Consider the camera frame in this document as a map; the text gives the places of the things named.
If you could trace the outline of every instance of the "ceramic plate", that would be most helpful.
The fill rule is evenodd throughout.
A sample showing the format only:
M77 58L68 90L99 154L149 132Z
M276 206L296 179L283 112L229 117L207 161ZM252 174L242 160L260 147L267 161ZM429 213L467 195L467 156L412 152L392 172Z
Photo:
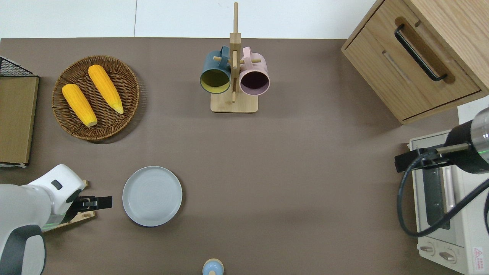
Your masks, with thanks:
M148 166L137 170L126 182L122 204L136 223L155 227L171 220L182 202L182 187L168 169Z

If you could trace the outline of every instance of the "corn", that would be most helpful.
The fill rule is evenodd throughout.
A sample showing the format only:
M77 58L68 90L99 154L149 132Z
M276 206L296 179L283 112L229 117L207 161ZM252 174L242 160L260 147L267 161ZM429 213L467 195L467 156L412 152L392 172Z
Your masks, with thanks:
M73 109L76 116L87 127L97 124L97 117L90 107L89 102L82 93L82 90L76 84L66 84L62 89L63 96Z
M124 113L122 101L111 79L100 65L89 67L89 76L110 107L119 114Z

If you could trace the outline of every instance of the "oven door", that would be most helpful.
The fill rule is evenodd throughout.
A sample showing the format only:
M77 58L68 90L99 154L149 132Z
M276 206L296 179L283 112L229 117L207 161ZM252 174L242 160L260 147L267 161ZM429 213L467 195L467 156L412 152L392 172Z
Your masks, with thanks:
M441 147L448 132L411 140L412 150L417 148ZM418 231L424 230L437 222L450 211L459 198L458 185L461 182L461 170L455 166L413 171L413 187L416 204ZM464 247L462 217L457 214L440 229L428 237Z

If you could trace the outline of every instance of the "pink mug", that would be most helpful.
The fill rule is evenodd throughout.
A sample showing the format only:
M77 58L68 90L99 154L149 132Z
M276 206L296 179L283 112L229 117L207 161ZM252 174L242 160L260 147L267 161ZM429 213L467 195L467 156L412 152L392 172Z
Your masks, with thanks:
M261 62L252 63L252 59L260 59ZM251 52L249 47L243 48L244 64L240 66L240 87L249 95L261 95L268 91L270 78L268 76L267 63L263 55Z

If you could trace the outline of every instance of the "mug rack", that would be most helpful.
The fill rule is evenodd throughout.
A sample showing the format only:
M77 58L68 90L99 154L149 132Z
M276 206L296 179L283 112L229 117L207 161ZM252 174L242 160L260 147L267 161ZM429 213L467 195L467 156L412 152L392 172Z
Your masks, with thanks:
M230 86L223 93L211 94L211 110L215 113L255 113L258 111L258 96L244 93L240 88L241 33L238 32L238 3L234 3L234 29L229 34L229 60L231 66ZM221 57L214 56L215 61ZM261 62L252 59L252 63Z

